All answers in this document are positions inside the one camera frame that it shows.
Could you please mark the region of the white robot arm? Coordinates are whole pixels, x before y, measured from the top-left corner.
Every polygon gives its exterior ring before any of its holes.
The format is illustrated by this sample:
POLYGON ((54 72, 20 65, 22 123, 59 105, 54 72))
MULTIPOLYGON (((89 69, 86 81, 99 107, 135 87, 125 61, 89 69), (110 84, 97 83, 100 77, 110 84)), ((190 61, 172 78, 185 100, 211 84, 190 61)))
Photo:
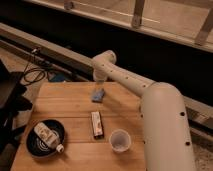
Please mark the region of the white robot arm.
POLYGON ((108 78, 141 99, 146 171, 196 171, 195 157, 181 92, 166 82, 156 82, 116 65, 107 50, 91 59, 93 78, 108 78))

